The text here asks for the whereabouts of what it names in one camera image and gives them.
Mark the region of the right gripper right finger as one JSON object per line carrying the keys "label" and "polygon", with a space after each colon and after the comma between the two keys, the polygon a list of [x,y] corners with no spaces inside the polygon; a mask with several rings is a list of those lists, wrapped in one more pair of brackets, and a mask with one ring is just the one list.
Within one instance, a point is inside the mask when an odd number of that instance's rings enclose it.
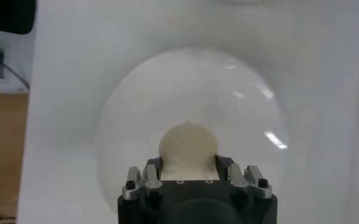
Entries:
{"label": "right gripper right finger", "polygon": [[272,186],[257,166],[248,165],[241,170],[240,165],[232,158],[221,155],[215,156],[215,166],[219,179],[233,186],[234,192],[253,195],[262,200],[272,198]]}

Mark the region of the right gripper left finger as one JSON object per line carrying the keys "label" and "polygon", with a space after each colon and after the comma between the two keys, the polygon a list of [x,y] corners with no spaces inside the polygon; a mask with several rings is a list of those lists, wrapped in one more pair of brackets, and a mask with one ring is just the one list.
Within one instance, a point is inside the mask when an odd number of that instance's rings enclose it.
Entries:
{"label": "right gripper left finger", "polygon": [[149,159],[141,172],[136,166],[130,167],[127,180],[122,188],[122,198],[127,201],[138,200],[141,192],[145,197],[161,195],[163,181],[161,180],[162,159],[160,157]]}

